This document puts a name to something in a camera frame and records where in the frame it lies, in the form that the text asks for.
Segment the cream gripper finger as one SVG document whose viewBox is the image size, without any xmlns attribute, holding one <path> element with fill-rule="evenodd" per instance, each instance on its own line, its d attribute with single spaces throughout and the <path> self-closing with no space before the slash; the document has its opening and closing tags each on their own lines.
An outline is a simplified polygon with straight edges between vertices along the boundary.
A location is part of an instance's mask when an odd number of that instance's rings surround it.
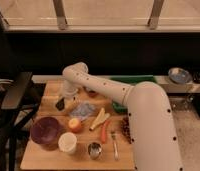
<svg viewBox="0 0 200 171">
<path fill-rule="evenodd" d="M 65 99 L 64 104 L 65 104 L 65 109 L 67 111 L 71 111 L 79 104 L 79 102 L 76 97 L 73 97 L 71 99 Z"/>
</svg>

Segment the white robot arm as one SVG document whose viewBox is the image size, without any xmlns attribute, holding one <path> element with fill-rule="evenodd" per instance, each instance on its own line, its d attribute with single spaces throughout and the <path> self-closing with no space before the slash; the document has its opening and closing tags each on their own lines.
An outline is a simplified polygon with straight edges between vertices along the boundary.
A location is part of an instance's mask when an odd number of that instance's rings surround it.
<svg viewBox="0 0 200 171">
<path fill-rule="evenodd" d="M 135 85 L 89 75 L 85 63 L 66 67 L 62 74 L 73 86 L 90 88 L 128 109 L 133 157 L 137 171 L 184 171 L 171 105 L 165 90 L 154 82 Z"/>
</svg>

